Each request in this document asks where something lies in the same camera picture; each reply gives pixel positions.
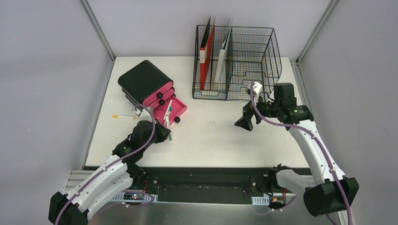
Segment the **folder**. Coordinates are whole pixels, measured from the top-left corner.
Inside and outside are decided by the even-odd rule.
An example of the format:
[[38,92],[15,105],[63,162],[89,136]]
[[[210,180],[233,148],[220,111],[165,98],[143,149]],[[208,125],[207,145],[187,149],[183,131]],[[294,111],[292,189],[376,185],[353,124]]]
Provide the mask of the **folder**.
[[213,36],[214,36],[214,23],[210,31],[210,19],[207,22],[205,34],[203,35],[202,43],[200,45],[200,90],[205,89],[205,82],[207,78],[207,72],[209,70],[210,60],[212,56],[213,47]]
[[214,79],[215,83],[218,83],[220,81],[220,76],[221,76],[222,70],[224,68],[224,63],[225,63],[225,59],[227,57],[227,51],[228,51],[228,43],[230,41],[230,36],[231,36],[231,30],[232,30],[231,26],[232,26],[232,21],[230,24],[230,21],[228,20],[227,30],[224,35],[224,40],[221,44],[220,54],[218,55],[217,71],[215,73],[215,79]]

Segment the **tabletop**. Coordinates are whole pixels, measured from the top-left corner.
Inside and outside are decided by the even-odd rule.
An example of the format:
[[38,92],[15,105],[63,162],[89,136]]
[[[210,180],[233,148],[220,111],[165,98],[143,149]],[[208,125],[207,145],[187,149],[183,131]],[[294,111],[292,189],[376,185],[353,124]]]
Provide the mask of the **tabletop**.
[[[181,122],[171,125],[172,141],[153,144],[138,166],[154,167],[270,167],[279,163],[308,167],[294,138],[283,127],[265,122],[252,132],[234,126],[242,116],[245,101],[214,101],[192,98],[193,57],[117,57],[94,130],[85,166],[100,166],[138,123],[112,115],[133,116],[133,105],[126,99],[118,78],[149,60],[174,81],[178,99],[188,108]],[[289,58],[282,57],[278,82],[295,85],[297,104],[301,104]]]

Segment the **wire basket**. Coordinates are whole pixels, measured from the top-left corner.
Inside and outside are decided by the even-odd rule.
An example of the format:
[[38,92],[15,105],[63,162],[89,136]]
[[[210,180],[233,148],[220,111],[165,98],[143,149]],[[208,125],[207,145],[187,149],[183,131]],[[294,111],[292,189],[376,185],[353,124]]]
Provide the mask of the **wire basket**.
[[215,82],[218,56],[227,30],[226,26],[216,26],[205,87],[200,90],[200,43],[205,29],[205,25],[196,27],[192,97],[212,100],[250,100],[245,89],[251,81],[257,81],[264,85],[261,96],[267,99],[282,72],[274,29],[232,27],[224,68],[219,82]]

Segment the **red folder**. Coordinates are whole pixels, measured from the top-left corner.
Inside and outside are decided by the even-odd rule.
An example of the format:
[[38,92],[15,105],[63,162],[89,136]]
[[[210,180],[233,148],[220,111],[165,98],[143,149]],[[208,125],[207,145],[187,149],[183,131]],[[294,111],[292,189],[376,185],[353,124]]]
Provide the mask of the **red folder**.
[[200,46],[200,90],[205,89],[207,72],[209,71],[211,52],[213,47],[214,23],[215,19],[213,21],[213,26],[209,34],[210,30],[210,18],[209,18],[205,34],[203,35],[202,44]]

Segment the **wall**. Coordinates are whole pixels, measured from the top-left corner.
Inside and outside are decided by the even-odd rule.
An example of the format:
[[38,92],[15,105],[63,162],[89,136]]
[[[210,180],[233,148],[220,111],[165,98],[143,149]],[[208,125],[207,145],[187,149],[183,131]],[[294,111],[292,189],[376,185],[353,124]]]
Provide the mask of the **wall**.
[[394,224],[398,2],[341,1],[301,64],[318,128],[360,190],[359,225]]
[[298,57],[329,0],[90,0],[116,56],[193,56],[196,25],[273,27],[282,56]]
[[1,1],[0,30],[0,224],[51,224],[111,62],[77,0]]

